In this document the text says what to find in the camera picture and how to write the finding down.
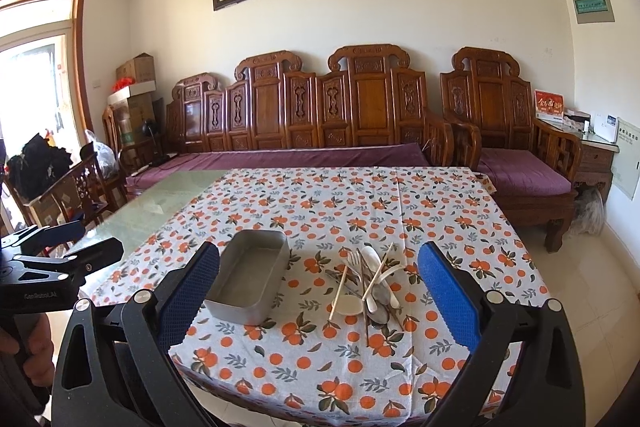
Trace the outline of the person's left hand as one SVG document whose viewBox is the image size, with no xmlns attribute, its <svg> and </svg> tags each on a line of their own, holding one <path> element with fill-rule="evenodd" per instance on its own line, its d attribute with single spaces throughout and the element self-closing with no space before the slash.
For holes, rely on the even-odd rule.
<svg viewBox="0 0 640 427">
<path fill-rule="evenodd" d="M 25 375 L 36 387 L 49 388 L 54 380 L 53 352 L 50 321 L 47 314 L 40 314 L 38 323 L 27 340 L 29 357 L 23 364 Z"/>
</svg>

